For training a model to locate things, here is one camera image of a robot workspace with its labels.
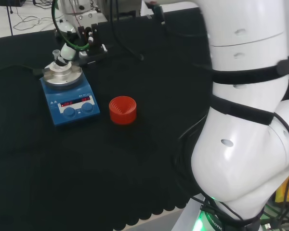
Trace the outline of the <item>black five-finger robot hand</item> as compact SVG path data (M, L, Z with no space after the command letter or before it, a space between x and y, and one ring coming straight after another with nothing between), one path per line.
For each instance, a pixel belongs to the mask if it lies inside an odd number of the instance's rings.
M86 58L86 55L92 51L107 52L104 44L101 42L98 34L98 20L101 15L96 10L74 11L71 8L61 10L68 26L72 30L62 31L57 22L54 21L56 32L65 42L60 54L55 58L58 66L66 66L78 52L80 58Z

